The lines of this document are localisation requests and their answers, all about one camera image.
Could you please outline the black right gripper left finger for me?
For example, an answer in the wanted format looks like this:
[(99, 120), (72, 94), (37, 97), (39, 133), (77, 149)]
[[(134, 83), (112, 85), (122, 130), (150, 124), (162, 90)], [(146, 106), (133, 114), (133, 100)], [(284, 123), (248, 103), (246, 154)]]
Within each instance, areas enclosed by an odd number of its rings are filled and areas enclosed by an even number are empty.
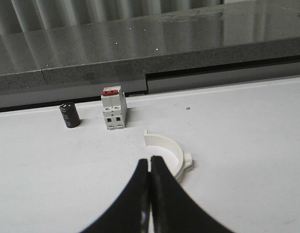
[(150, 174), (140, 159), (129, 182), (112, 205), (84, 233), (147, 233), (150, 218)]

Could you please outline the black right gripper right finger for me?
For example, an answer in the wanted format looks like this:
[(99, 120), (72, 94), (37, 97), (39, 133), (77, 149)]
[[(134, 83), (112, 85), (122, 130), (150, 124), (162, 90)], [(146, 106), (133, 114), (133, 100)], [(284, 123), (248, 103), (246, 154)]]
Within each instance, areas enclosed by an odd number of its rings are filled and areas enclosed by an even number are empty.
[(172, 176), (161, 156), (151, 157), (151, 203), (156, 233), (230, 233), (201, 209)]

